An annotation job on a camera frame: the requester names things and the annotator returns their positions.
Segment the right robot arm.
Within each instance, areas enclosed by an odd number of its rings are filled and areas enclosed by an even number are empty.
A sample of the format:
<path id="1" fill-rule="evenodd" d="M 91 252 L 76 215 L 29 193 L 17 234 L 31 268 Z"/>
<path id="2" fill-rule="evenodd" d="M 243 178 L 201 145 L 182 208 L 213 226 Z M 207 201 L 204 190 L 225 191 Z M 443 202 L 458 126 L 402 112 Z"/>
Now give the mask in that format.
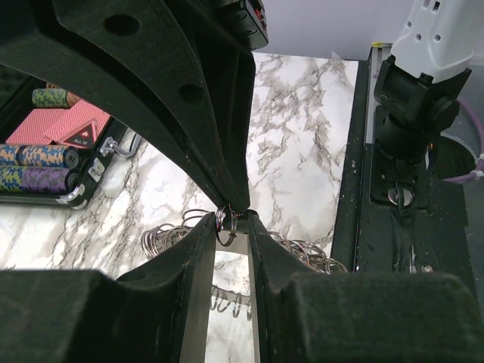
<path id="1" fill-rule="evenodd" d="M 394 160 L 458 114 L 481 1 L 416 1 L 377 78 Z M 66 88 L 183 169 L 217 206 L 250 205 L 246 149 L 261 1 L 3 1 L 1 63 Z"/>

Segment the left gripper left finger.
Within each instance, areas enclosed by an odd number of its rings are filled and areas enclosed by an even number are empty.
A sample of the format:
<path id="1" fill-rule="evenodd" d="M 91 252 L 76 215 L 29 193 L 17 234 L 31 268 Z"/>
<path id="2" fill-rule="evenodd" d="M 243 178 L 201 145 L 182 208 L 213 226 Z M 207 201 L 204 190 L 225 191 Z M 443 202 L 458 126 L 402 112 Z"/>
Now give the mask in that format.
<path id="1" fill-rule="evenodd" d="M 117 279 L 96 270 L 1 273 L 3 362 L 202 362 L 215 216 Z"/>

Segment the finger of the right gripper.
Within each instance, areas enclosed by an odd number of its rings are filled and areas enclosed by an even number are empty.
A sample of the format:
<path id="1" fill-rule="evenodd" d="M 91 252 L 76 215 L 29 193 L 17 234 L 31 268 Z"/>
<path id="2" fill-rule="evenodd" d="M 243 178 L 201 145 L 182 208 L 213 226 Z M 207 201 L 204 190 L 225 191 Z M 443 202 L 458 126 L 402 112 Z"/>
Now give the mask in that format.
<path id="1" fill-rule="evenodd" d="M 228 180 L 221 204 L 234 208 L 250 206 L 247 174 L 247 139 L 255 79 L 253 54 L 223 20 L 214 1 L 168 1 L 168 8 L 181 26 L 200 62 L 220 146 L 216 167 Z"/>
<path id="2" fill-rule="evenodd" d="M 167 2 L 3 1 L 1 62 L 101 108 L 231 205 L 201 65 Z"/>

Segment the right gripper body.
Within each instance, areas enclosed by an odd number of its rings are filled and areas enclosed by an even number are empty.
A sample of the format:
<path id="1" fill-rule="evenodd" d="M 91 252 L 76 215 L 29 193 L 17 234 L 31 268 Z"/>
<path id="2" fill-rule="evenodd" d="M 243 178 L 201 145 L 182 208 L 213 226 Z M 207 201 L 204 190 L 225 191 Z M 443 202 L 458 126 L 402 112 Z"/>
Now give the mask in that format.
<path id="1" fill-rule="evenodd" d="M 217 17 L 251 51 L 268 45 L 265 6 L 260 0 L 215 1 Z"/>

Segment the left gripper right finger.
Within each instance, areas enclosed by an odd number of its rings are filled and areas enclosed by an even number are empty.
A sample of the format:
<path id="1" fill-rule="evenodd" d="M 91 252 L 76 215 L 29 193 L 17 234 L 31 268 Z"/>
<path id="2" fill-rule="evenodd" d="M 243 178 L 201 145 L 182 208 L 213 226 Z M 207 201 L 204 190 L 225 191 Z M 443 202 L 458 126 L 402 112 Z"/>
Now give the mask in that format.
<path id="1" fill-rule="evenodd" d="M 258 362 L 481 362 L 483 322 L 447 274 L 317 273 L 247 220 Z"/>

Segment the round metal keyring disc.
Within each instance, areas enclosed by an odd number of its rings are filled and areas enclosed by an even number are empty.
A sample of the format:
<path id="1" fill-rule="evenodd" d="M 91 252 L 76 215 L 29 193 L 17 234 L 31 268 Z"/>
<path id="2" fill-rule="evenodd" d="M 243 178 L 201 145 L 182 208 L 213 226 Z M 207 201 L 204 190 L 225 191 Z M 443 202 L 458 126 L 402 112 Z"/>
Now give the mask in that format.
<path id="1" fill-rule="evenodd" d="M 141 234 L 141 248 L 147 259 L 152 259 L 175 246 L 209 212 L 205 209 L 188 209 L 181 214 L 181 222 L 165 222 Z M 234 241 L 216 244 L 215 271 L 211 290 L 213 311 L 224 313 L 231 311 L 233 318 L 244 312 L 247 320 L 252 318 L 249 292 L 249 262 L 246 235 L 242 232 L 242 216 L 237 217 L 238 231 Z M 289 251 L 292 257 L 317 273 L 347 273 L 348 269 L 341 262 L 329 257 L 322 248 L 314 243 L 300 239 L 289 239 L 283 234 L 270 231 L 270 237 Z"/>

